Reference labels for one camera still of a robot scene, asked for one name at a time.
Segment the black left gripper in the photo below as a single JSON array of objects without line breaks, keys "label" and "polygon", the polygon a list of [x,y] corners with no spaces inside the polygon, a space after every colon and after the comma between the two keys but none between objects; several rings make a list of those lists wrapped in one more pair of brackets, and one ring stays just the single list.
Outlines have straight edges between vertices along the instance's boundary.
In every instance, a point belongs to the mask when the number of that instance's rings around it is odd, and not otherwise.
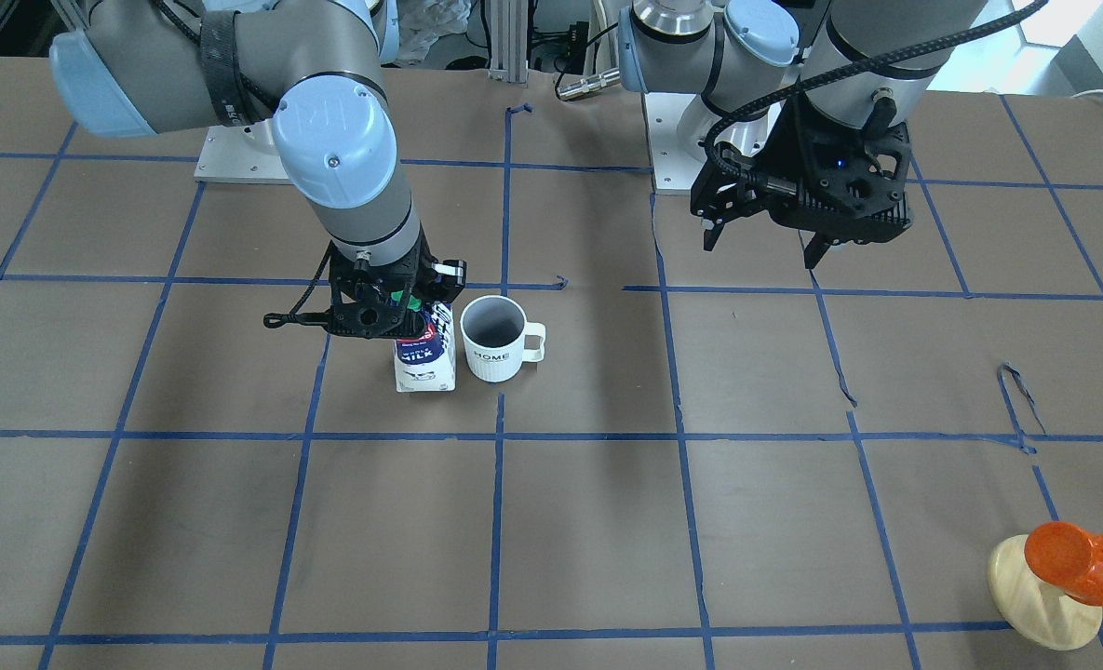
[{"label": "black left gripper", "polygon": [[836,245],[886,243],[911,226],[904,195],[911,143],[891,94],[874,94],[863,128],[842,126],[800,94],[785,103],[759,153],[743,156],[727,141],[718,148],[739,173],[707,162],[690,189],[705,253],[716,249],[726,223],[762,211],[812,234],[802,255],[808,272]]}]

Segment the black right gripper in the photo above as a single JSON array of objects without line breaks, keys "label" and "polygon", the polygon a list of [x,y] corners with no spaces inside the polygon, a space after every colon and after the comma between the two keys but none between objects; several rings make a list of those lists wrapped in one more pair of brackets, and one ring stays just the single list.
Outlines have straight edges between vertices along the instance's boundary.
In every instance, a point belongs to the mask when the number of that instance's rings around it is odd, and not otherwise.
[{"label": "black right gripper", "polygon": [[435,258],[426,238],[416,241],[401,259],[370,266],[350,260],[334,243],[330,255],[331,307],[324,330],[340,338],[414,340],[426,331],[426,319],[408,306],[410,298],[427,301]]}]

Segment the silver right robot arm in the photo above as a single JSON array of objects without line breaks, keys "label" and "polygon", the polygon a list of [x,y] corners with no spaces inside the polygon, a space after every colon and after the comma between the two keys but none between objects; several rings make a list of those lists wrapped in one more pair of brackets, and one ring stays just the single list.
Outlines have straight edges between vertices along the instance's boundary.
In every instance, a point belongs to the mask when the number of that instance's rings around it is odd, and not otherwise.
[{"label": "silver right robot arm", "polygon": [[330,235],[324,311],[267,313],[270,329],[413,340],[424,310],[452,300],[464,264],[441,266],[397,153],[378,33],[363,1],[272,1],[259,11],[101,1],[49,47],[82,128],[137,139],[269,123],[283,171]]}]

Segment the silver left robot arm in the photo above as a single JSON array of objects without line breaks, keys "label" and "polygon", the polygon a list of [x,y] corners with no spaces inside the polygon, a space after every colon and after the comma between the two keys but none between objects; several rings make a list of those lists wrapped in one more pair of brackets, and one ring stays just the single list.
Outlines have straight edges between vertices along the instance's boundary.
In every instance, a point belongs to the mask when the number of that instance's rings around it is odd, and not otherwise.
[{"label": "silver left robot arm", "polygon": [[700,168],[689,208],[713,249],[767,212],[805,232],[812,270],[836,246],[911,226],[908,116],[981,1],[635,1],[615,18],[622,84],[684,94]]}]

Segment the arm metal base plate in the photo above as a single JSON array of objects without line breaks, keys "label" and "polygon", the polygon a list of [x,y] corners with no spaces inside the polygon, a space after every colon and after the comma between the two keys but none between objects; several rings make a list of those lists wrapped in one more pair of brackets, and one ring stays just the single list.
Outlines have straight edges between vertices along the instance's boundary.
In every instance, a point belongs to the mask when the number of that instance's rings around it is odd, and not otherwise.
[{"label": "arm metal base plate", "polygon": [[[754,156],[765,147],[781,103],[750,123],[726,128],[719,140],[729,141],[742,155]],[[652,158],[654,191],[658,195],[687,195],[706,161],[703,140],[718,118],[699,95],[649,93],[643,97],[646,139]]]},{"label": "arm metal base plate", "polygon": [[232,185],[290,185],[270,119],[248,127],[210,127],[194,176],[202,182]]}]

